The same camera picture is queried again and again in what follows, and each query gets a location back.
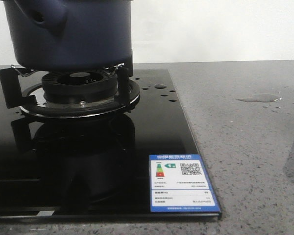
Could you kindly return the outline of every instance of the speckled countertop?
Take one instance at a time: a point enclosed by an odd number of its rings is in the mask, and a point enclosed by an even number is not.
[[[0,224],[0,235],[294,235],[294,61],[136,64],[168,69],[224,215],[191,223]],[[274,94],[270,103],[242,102]]]

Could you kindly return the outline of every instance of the qr code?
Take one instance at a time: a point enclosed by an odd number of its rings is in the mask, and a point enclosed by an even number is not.
[[[180,163],[182,175],[201,175],[198,163]]]

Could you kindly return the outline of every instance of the black glass cooktop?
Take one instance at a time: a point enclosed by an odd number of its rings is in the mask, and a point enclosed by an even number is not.
[[[22,89],[44,74],[20,79]],[[220,215],[220,210],[151,212],[149,156],[198,150],[169,72],[135,70],[132,80],[141,98],[130,113],[46,123],[23,116],[20,108],[7,109],[0,85],[0,219]]]

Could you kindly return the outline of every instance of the pot handle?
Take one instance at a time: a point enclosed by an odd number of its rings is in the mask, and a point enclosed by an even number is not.
[[[62,26],[67,10],[62,0],[14,0],[20,10],[39,27],[53,29]]]

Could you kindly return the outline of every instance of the white wall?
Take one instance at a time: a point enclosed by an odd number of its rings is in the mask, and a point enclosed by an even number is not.
[[[134,0],[134,62],[294,59],[294,0]],[[0,1],[0,64],[16,63]]]

